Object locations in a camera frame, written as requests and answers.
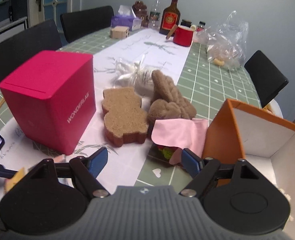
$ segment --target pink cloth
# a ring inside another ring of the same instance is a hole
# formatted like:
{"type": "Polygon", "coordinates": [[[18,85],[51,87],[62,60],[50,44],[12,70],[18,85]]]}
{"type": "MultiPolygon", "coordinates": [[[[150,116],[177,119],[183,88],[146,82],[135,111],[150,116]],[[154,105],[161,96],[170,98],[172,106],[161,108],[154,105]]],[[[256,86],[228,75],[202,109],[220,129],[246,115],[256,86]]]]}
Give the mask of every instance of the pink cloth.
{"type": "Polygon", "coordinates": [[[202,156],[208,124],[208,120],[198,118],[156,120],[151,139],[157,145],[178,147],[169,160],[170,164],[177,164],[184,148],[202,156]]]}

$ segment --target plastic bag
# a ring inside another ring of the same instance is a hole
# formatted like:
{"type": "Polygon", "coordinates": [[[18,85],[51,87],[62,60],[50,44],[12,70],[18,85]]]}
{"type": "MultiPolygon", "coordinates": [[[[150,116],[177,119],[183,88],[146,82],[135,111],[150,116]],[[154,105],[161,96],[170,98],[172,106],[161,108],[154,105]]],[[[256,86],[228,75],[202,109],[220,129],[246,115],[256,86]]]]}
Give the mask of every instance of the plastic bag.
{"type": "Polygon", "coordinates": [[[208,61],[228,70],[236,70],[245,63],[246,38],[249,23],[240,20],[233,11],[226,22],[201,31],[197,40],[207,46],[208,61]]]}
{"type": "Polygon", "coordinates": [[[115,61],[116,85],[134,87],[139,94],[152,92],[154,88],[152,71],[159,69],[154,66],[143,65],[146,54],[143,54],[139,62],[127,61],[118,58],[115,61]]]}

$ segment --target door handle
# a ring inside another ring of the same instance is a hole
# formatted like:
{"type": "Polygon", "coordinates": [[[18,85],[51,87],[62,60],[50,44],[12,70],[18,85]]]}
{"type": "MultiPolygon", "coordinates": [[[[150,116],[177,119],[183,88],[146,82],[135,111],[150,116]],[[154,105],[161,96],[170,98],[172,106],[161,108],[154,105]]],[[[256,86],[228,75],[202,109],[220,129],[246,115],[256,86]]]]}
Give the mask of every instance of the door handle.
{"type": "Polygon", "coordinates": [[[41,12],[42,11],[42,0],[36,0],[35,2],[38,3],[38,5],[39,5],[39,12],[41,12]]]}

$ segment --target orange box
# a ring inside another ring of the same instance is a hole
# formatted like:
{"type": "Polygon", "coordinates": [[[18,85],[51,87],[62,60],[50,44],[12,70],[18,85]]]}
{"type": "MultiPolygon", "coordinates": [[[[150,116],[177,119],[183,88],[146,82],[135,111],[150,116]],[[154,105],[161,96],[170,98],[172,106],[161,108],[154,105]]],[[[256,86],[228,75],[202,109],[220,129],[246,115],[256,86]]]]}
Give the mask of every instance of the orange box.
{"type": "Polygon", "coordinates": [[[295,124],[255,106],[227,99],[208,127],[202,158],[247,159],[291,197],[284,232],[295,240],[295,124]]]}

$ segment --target red object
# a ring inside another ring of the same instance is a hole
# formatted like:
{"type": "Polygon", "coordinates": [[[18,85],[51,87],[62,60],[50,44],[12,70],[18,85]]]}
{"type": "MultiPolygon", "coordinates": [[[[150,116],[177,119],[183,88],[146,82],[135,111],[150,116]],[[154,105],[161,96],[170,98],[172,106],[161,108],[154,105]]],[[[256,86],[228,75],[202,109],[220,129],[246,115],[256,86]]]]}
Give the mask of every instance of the red object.
{"type": "Polygon", "coordinates": [[[203,31],[203,30],[204,30],[203,27],[199,27],[199,26],[198,26],[198,27],[196,28],[196,31],[197,31],[197,32],[200,32],[200,31],[203,31]]]}
{"type": "Polygon", "coordinates": [[[193,31],[189,27],[179,26],[174,34],[173,42],[189,47],[192,44],[193,31]]]}
{"type": "Polygon", "coordinates": [[[73,153],[96,111],[89,54],[42,51],[0,88],[25,135],[66,155],[73,153]]]}
{"type": "Polygon", "coordinates": [[[162,28],[165,30],[170,30],[177,20],[177,14],[172,12],[166,12],[164,15],[164,21],[162,28]]]}

